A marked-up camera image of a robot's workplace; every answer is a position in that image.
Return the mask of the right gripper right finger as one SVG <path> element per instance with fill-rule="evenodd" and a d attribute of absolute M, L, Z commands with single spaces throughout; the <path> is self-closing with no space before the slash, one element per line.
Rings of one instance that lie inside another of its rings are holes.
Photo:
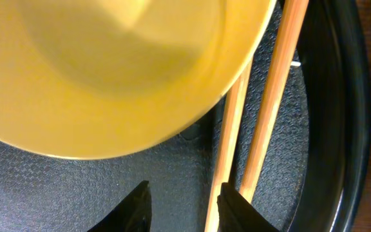
<path fill-rule="evenodd" d="M 221 232 L 278 232 L 233 186 L 224 182 L 217 198 Z"/>

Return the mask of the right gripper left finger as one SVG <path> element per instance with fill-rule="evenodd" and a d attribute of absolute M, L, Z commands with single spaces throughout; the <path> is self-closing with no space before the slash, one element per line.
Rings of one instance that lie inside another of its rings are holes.
<path fill-rule="evenodd" d="M 152 203 L 149 182 L 143 180 L 88 232 L 150 232 Z"/>

